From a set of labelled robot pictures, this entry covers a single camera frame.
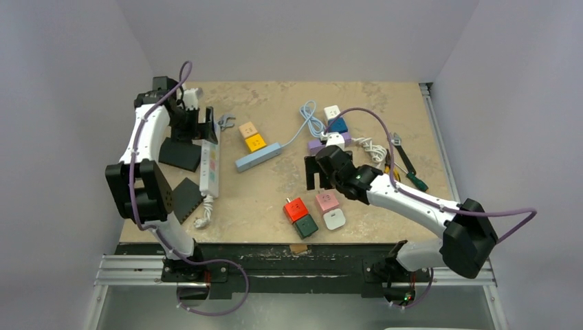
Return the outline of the yellow handled pliers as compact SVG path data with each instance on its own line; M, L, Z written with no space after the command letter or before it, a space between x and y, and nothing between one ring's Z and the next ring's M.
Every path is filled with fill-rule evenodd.
M391 156L389 153L387 153L384 157L384 173L386 174L392 173L395 180L397 180L398 182L401 181L401 177L399 171L397 170L397 167L394 166L391 168Z

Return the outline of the yellow cube socket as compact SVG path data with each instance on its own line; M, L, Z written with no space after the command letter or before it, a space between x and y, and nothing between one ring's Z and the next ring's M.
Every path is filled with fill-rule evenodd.
M250 153L254 153L258 150L261 150L267 146L263 137L257 133L250 137L245 138L245 144Z

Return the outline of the dark blue cube socket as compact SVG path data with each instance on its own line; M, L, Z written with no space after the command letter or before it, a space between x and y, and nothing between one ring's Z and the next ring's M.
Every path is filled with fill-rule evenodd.
M344 118L333 118L328 121L328 132L329 133L346 133L348 131L347 124Z

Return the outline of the white adapter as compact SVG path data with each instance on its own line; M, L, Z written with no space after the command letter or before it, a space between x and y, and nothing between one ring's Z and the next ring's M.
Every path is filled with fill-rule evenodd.
M347 222L343 211L339 208L324 213L322 219L324 220L327 229L330 231L341 228Z

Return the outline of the black box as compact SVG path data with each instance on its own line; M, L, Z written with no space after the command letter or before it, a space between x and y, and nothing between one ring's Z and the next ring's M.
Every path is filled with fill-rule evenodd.
M161 145L159 162L195 172L201 161L201 147L191 141L180 142L167 137Z
M174 213L180 224L187 220L203 199L199 185L188 178L183 179L173 189Z

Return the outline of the silver black handled wrench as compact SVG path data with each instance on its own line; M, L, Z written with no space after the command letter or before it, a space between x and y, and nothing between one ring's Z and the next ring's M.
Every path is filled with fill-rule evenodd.
M391 134L391 142L393 143L394 147L397 149L397 152L399 153L399 156L401 157L401 160L403 161L403 163L405 165L405 169L407 170L407 173L412 173L413 175L417 175L417 171L415 170L415 167L413 166L412 162L410 161L409 157L407 156L407 154L402 146L402 139L400 138L400 136L397 133Z

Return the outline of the pink cube socket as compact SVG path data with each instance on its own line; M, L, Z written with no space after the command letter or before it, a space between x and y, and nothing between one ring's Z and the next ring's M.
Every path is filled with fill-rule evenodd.
M316 205L320 214L325 214L340 207L340 202L333 191L327 190L315 196Z

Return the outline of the light blue power strip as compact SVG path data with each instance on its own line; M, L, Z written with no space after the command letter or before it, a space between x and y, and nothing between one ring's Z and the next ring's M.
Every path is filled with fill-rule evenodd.
M236 171L238 173L242 173L255 166L258 166L259 164L262 164L263 162L273 159L282 153L282 149L283 149L282 146L278 142L276 142L258 151L252 152L249 155L246 155L238 159L234 163Z

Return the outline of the adjustable wrench red handle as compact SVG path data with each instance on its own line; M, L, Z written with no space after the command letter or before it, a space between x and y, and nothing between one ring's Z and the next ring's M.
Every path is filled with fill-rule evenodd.
M217 121L221 131L225 131L226 129L232 128L235 123L236 116L231 113L223 114L219 120Z

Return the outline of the white power strip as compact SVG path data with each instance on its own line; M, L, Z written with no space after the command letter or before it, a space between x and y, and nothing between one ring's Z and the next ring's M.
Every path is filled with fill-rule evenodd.
M217 129L217 139L220 141L220 129ZM220 175L220 142L213 144L207 140L201 141L201 162L199 172L199 187L202 195L219 197Z

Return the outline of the dark green cube socket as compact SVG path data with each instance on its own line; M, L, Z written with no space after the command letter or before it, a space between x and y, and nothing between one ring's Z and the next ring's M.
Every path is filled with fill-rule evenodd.
M301 239L306 239L318 231L318 226L310 214L306 214L295 221L293 227Z

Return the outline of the red cube socket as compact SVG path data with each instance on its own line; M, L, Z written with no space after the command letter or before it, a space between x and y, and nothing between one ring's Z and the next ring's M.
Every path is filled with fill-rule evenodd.
M300 197L295 199L286 198L283 212L290 223L295 223L297 220L309 214L307 207Z

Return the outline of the purple power strip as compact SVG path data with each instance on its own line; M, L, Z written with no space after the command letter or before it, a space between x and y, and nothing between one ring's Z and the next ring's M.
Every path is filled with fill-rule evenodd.
M351 144L352 137L348 132L343 133L341 135L344 137L344 139L346 141L346 146L345 146L345 148L346 148L347 146L349 146ZM316 139L316 140L312 140L312 141L308 142L308 144L307 144L308 154L309 155L316 155L324 147L325 147L325 142L323 141L323 135L322 135L322 140Z

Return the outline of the green handled screwdriver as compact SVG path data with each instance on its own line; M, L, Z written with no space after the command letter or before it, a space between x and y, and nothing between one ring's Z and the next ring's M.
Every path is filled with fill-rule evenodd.
M412 163L408 159L404 160L404 166L400 166L398 163L395 163L395 165L396 165L396 167L401 169L403 172L406 172L406 177L413 183L413 185L418 190L420 190L422 192L426 192L428 190L428 186L426 185L426 183L417 177L417 172L415 170L415 167L412 165Z

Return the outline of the black box near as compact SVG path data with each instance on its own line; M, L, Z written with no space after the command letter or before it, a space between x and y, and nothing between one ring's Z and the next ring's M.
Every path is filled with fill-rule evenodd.
M180 224L187 220L203 199L199 185L188 178L183 179L173 189L174 213Z

